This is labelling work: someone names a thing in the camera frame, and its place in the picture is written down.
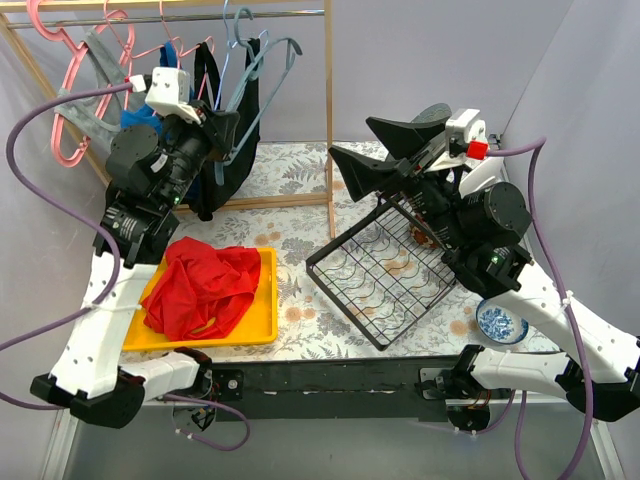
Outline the red tank top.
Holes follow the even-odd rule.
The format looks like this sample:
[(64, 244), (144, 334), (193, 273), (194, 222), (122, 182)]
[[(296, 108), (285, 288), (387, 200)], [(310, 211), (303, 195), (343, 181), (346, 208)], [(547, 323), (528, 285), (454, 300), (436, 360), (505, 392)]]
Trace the red tank top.
[(261, 275), (257, 249), (216, 249), (191, 237), (172, 243), (167, 268), (142, 301), (144, 324), (172, 342), (222, 339), (253, 304)]

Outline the light blue hanger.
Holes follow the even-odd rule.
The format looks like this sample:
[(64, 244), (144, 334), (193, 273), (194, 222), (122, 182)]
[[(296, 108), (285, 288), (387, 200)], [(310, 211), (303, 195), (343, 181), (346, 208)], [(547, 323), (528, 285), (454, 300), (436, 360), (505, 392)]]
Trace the light blue hanger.
[(214, 101), (215, 110), (219, 110), (221, 106), (224, 79), (225, 79), (226, 71), (229, 65), (232, 50), (235, 49), (236, 47), (242, 47), (249, 54), (249, 59), (250, 59), (249, 66), (245, 68), (246, 77), (238, 81), (238, 84), (236, 85), (236, 89), (234, 90), (234, 93), (231, 95), (231, 99), (227, 103), (227, 106), (231, 107), (231, 109), (234, 110), (239, 105), (239, 102), (248, 84), (251, 81), (257, 80), (261, 75), (262, 70), (264, 68), (264, 60), (263, 58), (256, 59), (256, 57), (266, 50), (270, 42), (270, 32), (268, 29), (264, 29), (256, 37), (256, 40), (258, 40), (259, 44), (264, 46), (264, 48), (258, 54), (255, 54), (250, 45), (250, 38), (243, 38), (240, 34), (240, 28), (239, 28), (241, 17), (245, 16), (247, 19), (253, 20), (254, 19), (253, 12), (248, 7), (241, 7), (234, 15), (233, 27), (230, 27), (228, 23), (228, 12), (227, 12), (229, 3), (230, 1), (226, 0), (223, 3), (223, 10), (222, 10), (222, 20), (225, 28), (225, 50), (224, 50), (225, 55), (224, 55), (223, 67), (220, 73), (220, 82), (215, 90), (215, 101)]

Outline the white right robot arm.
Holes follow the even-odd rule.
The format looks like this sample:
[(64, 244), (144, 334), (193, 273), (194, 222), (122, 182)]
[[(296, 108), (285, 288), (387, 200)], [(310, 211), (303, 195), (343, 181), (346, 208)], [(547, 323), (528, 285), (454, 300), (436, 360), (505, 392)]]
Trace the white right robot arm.
[(329, 150), (351, 198), (402, 196), (461, 285), (523, 318), (557, 346), (541, 354), (468, 346), (449, 374), (454, 389), (469, 398), (500, 388), (543, 393), (607, 422), (635, 411), (638, 338), (585, 307), (523, 248), (536, 224), (532, 194), (508, 182), (487, 183), (479, 168), (467, 165), (495, 154), (482, 138), (482, 121), (440, 115), (424, 123), (376, 117), (367, 123), (388, 160), (338, 146)]

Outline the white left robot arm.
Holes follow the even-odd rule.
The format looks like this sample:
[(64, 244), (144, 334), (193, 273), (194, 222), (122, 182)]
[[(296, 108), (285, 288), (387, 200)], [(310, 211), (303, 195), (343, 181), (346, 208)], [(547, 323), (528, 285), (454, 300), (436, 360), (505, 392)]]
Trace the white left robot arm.
[(179, 347), (162, 357), (122, 365), (121, 350), (140, 297), (156, 273), (179, 221), (174, 210), (202, 166), (233, 145), (236, 113), (194, 101), (182, 113), (120, 130), (111, 142), (106, 191), (82, 314), (59, 360), (35, 377), (30, 392), (87, 424), (122, 428), (148, 400), (167, 394), (212, 397), (211, 359)]

